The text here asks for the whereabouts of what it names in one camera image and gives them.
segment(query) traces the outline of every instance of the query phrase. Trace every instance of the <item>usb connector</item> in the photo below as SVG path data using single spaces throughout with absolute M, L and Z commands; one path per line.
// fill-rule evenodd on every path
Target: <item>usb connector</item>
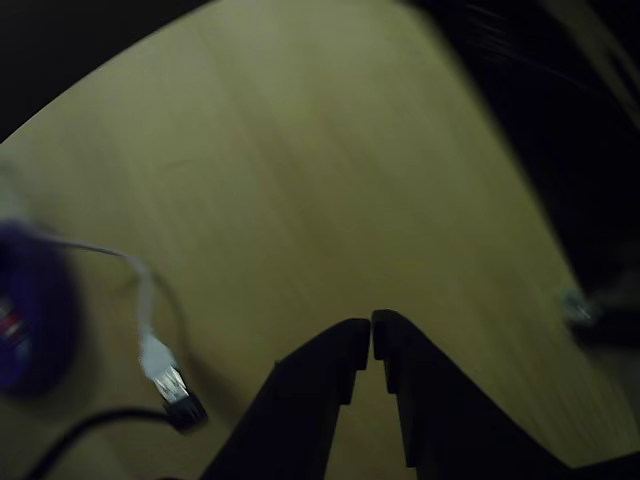
M 177 430 L 189 430 L 207 420 L 207 412 L 180 375 L 171 353 L 153 334 L 145 335 L 140 363 L 165 402 L 169 422 Z

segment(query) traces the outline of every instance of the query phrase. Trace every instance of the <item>cable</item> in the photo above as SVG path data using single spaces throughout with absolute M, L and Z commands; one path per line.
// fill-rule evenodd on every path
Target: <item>cable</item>
M 120 257 L 131 265 L 140 279 L 137 324 L 140 340 L 139 361 L 142 370 L 145 376 L 155 384 L 158 393 L 164 399 L 165 409 L 174 428 L 186 431 L 206 422 L 207 412 L 198 397 L 187 388 L 173 352 L 153 333 L 154 278 L 149 267 L 140 258 L 120 250 L 67 240 L 34 228 L 30 228 L 30 231 L 39 241 Z
M 113 248 L 103 247 L 101 245 L 95 245 L 87 242 L 67 240 L 66 238 L 58 237 L 57 235 L 52 235 L 42 231 L 35 231 L 35 234 L 37 238 L 55 245 L 80 248 L 90 252 L 113 255 L 114 257 L 120 257 L 127 262 L 140 279 L 137 314 L 138 335 L 140 335 L 140 339 L 142 340 L 146 335 L 153 334 L 153 274 L 146 263 L 134 255 L 129 255 L 128 253 L 124 253 Z
M 162 343 L 153 333 L 153 274 L 151 270 L 139 257 L 116 250 L 114 248 L 103 247 L 93 243 L 67 240 L 41 230 L 32 229 L 35 237 L 41 241 L 58 245 L 61 247 L 79 248 L 90 252 L 103 253 L 119 257 L 127 262 L 136 272 L 140 281 L 138 290 L 138 310 L 137 325 L 138 336 L 140 338 L 140 365 L 145 375 L 153 381 L 159 389 L 159 378 L 166 376 L 165 372 L 177 368 L 177 362 L 173 353 Z
M 121 420 L 150 420 L 169 423 L 169 416 L 163 412 L 146 408 L 119 408 L 92 415 L 68 430 L 53 444 L 35 467 L 24 477 L 24 480 L 43 479 L 56 463 L 85 433 L 90 430 Z

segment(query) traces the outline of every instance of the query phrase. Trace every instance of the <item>white cable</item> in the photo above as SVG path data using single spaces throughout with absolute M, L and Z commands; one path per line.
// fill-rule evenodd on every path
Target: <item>white cable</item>
M 177 367 L 171 350 L 158 340 L 153 333 L 153 274 L 146 263 L 139 257 L 113 248 L 67 240 L 66 238 L 34 229 L 32 229 L 32 232 L 36 238 L 54 245 L 104 253 L 106 255 L 120 257 L 127 262 L 136 272 L 140 281 L 137 311 L 138 335 L 140 337 L 140 365 L 145 375 L 156 383 L 158 376 L 169 369 L 169 367 Z

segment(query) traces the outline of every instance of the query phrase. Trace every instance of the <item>wooden floor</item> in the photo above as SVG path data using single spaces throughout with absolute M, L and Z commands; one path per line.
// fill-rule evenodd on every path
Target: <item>wooden floor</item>
M 511 151 L 406 7 L 211 4 L 75 85 L 0 155 L 38 221 L 157 271 L 158 331 L 211 417 L 188 437 L 109 427 L 52 478 L 197 478 L 276 359 L 377 308 L 414 320 L 569 464 L 640 445 L 618 384 L 562 325 L 574 279 Z M 72 258 L 86 338 L 50 397 L 0 401 L 7 477 L 88 413 L 160 405 L 137 367 L 132 273 Z M 402 458 L 371 361 L 327 478 L 414 478 Z

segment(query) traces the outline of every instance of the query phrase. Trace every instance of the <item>metal usb tip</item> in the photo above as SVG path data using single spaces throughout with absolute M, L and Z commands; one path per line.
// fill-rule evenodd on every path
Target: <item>metal usb tip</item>
M 166 368 L 158 376 L 153 378 L 153 383 L 155 383 L 160 395 L 162 395 L 162 398 L 164 398 L 169 405 L 189 396 L 187 386 L 180 372 L 172 366 Z
M 191 430 L 207 421 L 207 412 L 198 397 L 189 392 L 180 375 L 173 366 L 164 369 L 153 378 L 160 395 L 164 398 L 169 423 L 179 431 Z

